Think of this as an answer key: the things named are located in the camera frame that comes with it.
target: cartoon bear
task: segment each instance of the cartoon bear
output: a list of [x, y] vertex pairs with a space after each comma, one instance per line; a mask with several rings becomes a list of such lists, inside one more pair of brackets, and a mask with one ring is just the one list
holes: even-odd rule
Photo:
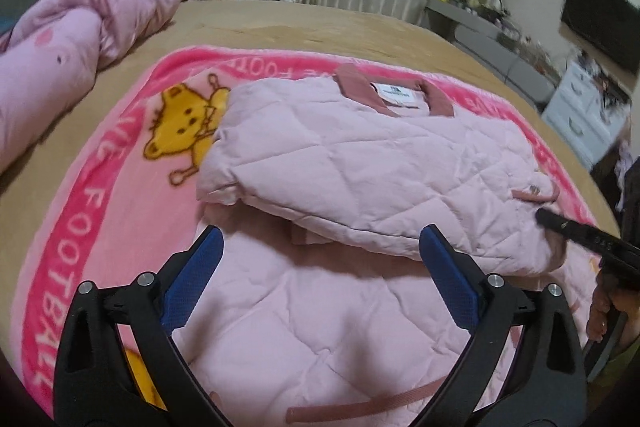
[[176, 84], [162, 92], [162, 108], [157, 112], [152, 137], [145, 145], [144, 157], [157, 160], [162, 156], [191, 153], [188, 169], [172, 171], [169, 182], [177, 187], [193, 176], [213, 143], [220, 120], [226, 111], [228, 87], [220, 87], [218, 77], [207, 77], [213, 94], [207, 100], [186, 84]]

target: white tag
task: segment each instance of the white tag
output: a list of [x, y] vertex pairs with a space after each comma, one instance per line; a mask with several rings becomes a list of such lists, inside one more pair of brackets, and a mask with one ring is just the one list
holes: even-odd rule
[[407, 87], [389, 86], [388, 84], [371, 84], [382, 100], [401, 107], [419, 107], [415, 100], [415, 91]]

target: beige bed sheet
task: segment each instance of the beige bed sheet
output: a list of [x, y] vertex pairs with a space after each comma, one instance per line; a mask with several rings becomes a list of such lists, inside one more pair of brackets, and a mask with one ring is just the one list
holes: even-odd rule
[[368, 58], [450, 74], [503, 96], [553, 149], [599, 226], [618, 234], [607, 203], [571, 149], [517, 94], [435, 34], [385, 16], [317, 6], [269, 1], [187, 2], [165, 30], [100, 73], [94, 90], [0, 178], [0, 347], [8, 358], [14, 355], [8, 351], [8, 333], [18, 272], [66, 170], [96, 126], [146, 68], [163, 55], [193, 44]]

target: person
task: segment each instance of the person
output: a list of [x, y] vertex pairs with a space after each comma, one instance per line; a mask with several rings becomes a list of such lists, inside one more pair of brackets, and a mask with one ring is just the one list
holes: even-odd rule
[[640, 292], [622, 289], [615, 278], [602, 273], [598, 274], [596, 282], [587, 322], [589, 339], [602, 341], [607, 333], [607, 313], [612, 306], [625, 312], [628, 319], [609, 362], [588, 388], [590, 410], [612, 390], [640, 347]]

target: black tv screen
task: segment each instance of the black tv screen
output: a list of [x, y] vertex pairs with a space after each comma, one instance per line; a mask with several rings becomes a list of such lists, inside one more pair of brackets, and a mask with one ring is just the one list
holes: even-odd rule
[[640, 10], [626, 0], [566, 0], [562, 22], [623, 70], [638, 74]]

